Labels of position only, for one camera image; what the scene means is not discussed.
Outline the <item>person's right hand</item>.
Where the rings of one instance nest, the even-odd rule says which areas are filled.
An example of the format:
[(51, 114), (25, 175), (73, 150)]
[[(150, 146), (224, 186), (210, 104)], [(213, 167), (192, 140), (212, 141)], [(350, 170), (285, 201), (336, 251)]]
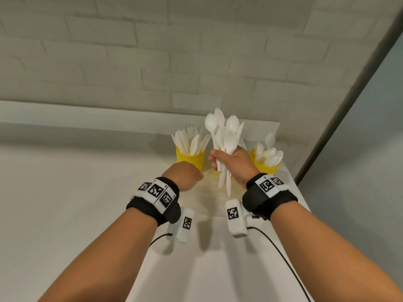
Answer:
[(255, 167), (248, 153), (238, 146), (233, 154), (228, 154), (222, 151), (222, 156), (219, 158), (232, 174), (236, 182), (247, 189), (247, 183), (261, 172)]

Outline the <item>person's left hand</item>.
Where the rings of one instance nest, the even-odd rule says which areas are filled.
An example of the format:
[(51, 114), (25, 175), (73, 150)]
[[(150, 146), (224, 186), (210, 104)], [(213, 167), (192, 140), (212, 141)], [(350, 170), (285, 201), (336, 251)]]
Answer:
[(191, 190), (194, 186), (190, 186), (190, 176), (194, 171), (199, 171), (194, 165), (188, 162), (179, 162), (172, 164), (163, 174), (162, 177), (170, 179), (179, 188), (180, 192)]

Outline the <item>bunch of white plastic spoons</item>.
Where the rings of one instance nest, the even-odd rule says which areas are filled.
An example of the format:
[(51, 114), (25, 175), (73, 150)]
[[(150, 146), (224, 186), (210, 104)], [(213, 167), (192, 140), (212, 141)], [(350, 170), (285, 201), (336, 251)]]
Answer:
[[(225, 119), (220, 108), (216, 108), (213, 113), (209, 113), (205, 118), (205, 128), (211, 136), (213, 148), (232, 155), (239, 146), (239, 140), (244, 123), (239, 123), (237, 116), (232, 115)], [(228, 196), (231, 195), (231, 173), (228, 167), (216, 160), (219, 176), (219, 188), (226, 186)]]
[(270, 132), (266, 135), (264, 144), (260, 142), (256, 143), (252, 151), (252, 160), (259, 165), (268, 167), (278, 166), (283, 160), (284, 152), (274, 147), (275, 140), (275, 134)]

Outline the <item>person's right forearm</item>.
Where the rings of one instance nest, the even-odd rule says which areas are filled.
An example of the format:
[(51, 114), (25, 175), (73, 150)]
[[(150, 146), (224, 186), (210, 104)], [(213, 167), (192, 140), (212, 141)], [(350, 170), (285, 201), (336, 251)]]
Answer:
[(300, 203), (281, 204), (270, 222), (315, 302), (403, 302), (375, 262)]

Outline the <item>person's left forearm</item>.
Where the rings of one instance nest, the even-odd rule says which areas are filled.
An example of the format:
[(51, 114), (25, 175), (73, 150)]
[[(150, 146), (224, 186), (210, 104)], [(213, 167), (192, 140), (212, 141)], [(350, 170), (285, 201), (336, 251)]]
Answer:
[(125, 302), (157, 226), (154, 218), (127, 209), (68, 265), (38, 302)]

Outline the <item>yellow paper cup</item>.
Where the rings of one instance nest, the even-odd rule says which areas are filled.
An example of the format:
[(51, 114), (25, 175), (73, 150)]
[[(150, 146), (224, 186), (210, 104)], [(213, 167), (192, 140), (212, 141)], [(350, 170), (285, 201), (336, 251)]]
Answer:
[(254, 150), (251, 150), (249, 152), (249, 157), (252, 160), (253, 164), (255, 165), (255, 167), (261, 172), (261, 173), (267, 173), (267, 174), (275, 174), (277, 169), (279, 168), (279, 166), (283, 163), (282, 161), (276, 165), (276, 166), (267, 166), (265, 164), (259, 164), (258, 162), (255, 161), (255, 154), (254, 154)]
[(188, 162), (192, 165), (194, 165), (196, 168), (199, 169), (199, 171), (203, 171), (203, 164), (204, 164), (204, 156), (205, 156), (205, 151), (197, 154), (197, 155), (185, 155), (181, 153), (176, 147), (176, 159), (177, 162)]

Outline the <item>bunch of white plastic knives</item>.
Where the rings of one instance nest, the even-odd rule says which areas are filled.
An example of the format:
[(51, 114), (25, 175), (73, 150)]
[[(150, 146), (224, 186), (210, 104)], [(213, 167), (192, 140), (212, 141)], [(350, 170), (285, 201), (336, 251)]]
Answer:
[(212, 139), (210, 134), (204, 133), (203, 128), (194, 126), (177, 130), (171, 137), (179, 153), (186, 156), (201, 154)]

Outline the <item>black wrist band with markers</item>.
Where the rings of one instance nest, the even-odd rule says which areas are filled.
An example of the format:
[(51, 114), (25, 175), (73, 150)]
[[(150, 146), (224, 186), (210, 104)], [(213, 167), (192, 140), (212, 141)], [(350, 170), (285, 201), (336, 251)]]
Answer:
[(157, 177), (144, 182), (126, 206), (154, 218), (158, 226), (174, 224), (181, 217), (179, 187), (169, 178)]
[(281, 179), (272, 174), (259, 173), (246, 183), (242, 197), (244, 208), (253, 216), (270, 220), (272, 213), (281, 205), (298, 202)]

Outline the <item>dark grey corner post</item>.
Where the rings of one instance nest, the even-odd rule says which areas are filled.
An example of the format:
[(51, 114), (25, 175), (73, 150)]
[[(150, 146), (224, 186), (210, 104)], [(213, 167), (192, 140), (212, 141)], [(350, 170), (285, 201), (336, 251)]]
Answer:
[(400, 11), (393, 19), (389, 29), (384, 35), (383, 39), (378, 44), (374, 53), (370, 57), (367, 65), (361, 71), (360, 75), (354, 82), (350, 91), (348, 92), (343, 103), (340, 105), (339, 109), (331, 119), (329, 125), (326, 127), (324, 133), (320, 137), (316, 146), (310, 153), (303, 167), (300, 169), (299, 173), (296, 175), (294, 181), (298, 186), (303, 180), (307, 172), (312, 167), (313, 163), (316, 161), (317, 157), (322, 152), (323, 148), (326, 146), (340, 123), (343, 121), (351, 107), (354, 105), (355, 101), (358, 99), (362, 91), (365, 89), (371, 78), (374, 76), (375, 72), (379, 69), (382, 62), (385, 60), (390, 50), (393, 48), (400, 35), (403, 33), (403, 6)]

